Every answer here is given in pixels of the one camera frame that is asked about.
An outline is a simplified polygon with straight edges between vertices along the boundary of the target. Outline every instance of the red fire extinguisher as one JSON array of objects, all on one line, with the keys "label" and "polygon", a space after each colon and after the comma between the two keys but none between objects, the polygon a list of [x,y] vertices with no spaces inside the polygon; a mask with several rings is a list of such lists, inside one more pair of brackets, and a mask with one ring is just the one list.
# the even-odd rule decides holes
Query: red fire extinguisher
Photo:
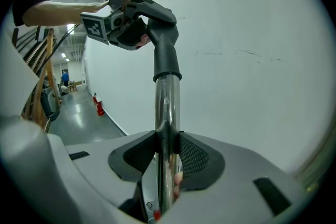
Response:
[{"label": "red fire extinguisher", "polygon": [[96,109],[97,109],[97,113],[99,116],[104,115],[104,110],[103,107],[101,106],[101,98],[99,95],[97,95],[96,93],[94,93],[93,95],[93,101],[94,104],[96,105]]}]

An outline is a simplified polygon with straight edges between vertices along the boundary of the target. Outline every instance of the cable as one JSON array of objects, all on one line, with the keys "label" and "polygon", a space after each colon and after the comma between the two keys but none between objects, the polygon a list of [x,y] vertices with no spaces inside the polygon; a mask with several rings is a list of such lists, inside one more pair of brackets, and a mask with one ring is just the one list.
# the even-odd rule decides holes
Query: cable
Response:
[{"label": "cable", "polygon": [[72,28],[70,28],[65,34],[64,36],[61,38],[61,40],[58,42],[58,44],[55,46],[55,49],[53,49],[51,55],[49,55],[49,57],[47,59],[44,60],[43,64],[41,65],[41,67],[37,70],[36,74],[39,74],[43,68],[43,66],[49,61],[49,59],[54,55],[54,53],[57,51],[58,47],[62,44],[62,42],[70,35],[70,33],[72,31],[74,31],[78,25],[74,25]]}]

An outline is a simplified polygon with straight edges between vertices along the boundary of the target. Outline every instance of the person's arm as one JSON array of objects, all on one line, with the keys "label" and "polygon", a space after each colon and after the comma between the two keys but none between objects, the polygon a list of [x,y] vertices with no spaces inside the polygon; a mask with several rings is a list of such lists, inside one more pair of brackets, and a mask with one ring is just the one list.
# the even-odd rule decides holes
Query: person's arm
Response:
[{"label": "person's arm", "polygon": [[61,26],[66,24],[80,24],[82,12],[96,13],[107,6],[104,3],[62,3],[43,1],[30,7],[22,16],[26,26]]}]

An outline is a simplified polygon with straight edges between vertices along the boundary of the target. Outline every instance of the black slot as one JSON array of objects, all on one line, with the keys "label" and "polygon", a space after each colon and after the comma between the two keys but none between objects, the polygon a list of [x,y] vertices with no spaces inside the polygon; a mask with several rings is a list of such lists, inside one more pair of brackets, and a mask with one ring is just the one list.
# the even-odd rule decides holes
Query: black slot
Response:
[{"label": "black slot", "polygon": [[275,216],[285,211],[291,205],[269,178],[258,178],[253,180],[253,183]]},{"label": "black slot", "polygon": [[81,151],[81,152],[77,152],[77,153],[72,153],[69,154],[69,157],[72,161],[76,160],[76,159],[80,159],[86,156],[89,156],[90,154],[87,153],[86,151]]}]

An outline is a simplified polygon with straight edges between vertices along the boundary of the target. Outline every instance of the black handle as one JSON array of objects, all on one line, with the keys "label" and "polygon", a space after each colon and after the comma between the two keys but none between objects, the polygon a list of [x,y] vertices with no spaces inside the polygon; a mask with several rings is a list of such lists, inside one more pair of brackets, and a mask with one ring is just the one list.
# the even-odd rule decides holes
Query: black handle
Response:
[{"label": "black handle", "polygon": [[125,14],[132,19],[143,15],[159,22],[166,22],[172,25],[176,24],[176,17],[172,11],[152,0],[131,0],[127,5]]},{"label": "black handle", "polygon": [[147,35],[153,42],[154,49],[154,82],[164,74],[174,74],[182,79],[177,61],[175,43],[179,37],[176,25],[148,20]]}]

